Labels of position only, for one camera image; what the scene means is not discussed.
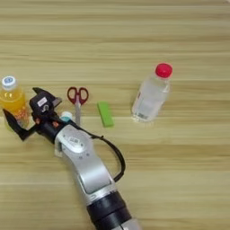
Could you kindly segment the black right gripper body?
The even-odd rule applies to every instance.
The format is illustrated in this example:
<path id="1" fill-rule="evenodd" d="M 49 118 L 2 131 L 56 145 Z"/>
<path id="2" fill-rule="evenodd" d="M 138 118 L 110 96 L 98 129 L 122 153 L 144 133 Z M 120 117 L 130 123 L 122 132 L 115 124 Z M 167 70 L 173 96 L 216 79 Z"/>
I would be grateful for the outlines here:
<path id="1" fill-rule="evenodd" d="M 35 124 L 38 126 L 37 133 L 44 136 L 52 144 L 55 143 L 56 136 L 67 125 L 58 115 L 46 117 L 45 119 L 36 118 Z"/>

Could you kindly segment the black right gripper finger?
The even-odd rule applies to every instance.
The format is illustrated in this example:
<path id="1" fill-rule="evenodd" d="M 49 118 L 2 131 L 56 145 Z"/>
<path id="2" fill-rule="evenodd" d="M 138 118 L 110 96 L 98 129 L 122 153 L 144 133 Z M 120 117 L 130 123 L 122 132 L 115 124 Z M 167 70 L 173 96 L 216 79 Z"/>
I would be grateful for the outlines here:
<path id="1" fill-rule="evenodd" d="M 22 128 L 16 118 L 13 116 L 13 114 L 9 111 L 7 111 L 6 109 L 3 109 L 4 112 L 4 116 L 7 120 L 8 125 L 10 126 L 10 128 L 19 136 L 19 138 L 24 141 L 26 138 L 28 138 L 30 135 L 32 135 L 33 133 L 35 133 L 38 129 L 38 125 L 35 124 L 34 126 L 32 126 L 30 129 L 25 129 Z"/>
<path id="2" fill-rule="evenodd" d="M 31 99 L 32 108 L 43 108 L 45 105 L 48 105 L 50 108 L 55 108 L 62 102 L 61 98 L 54 96 L 44 89 L 33 87 L 32 90 L 36 93 Z"/>

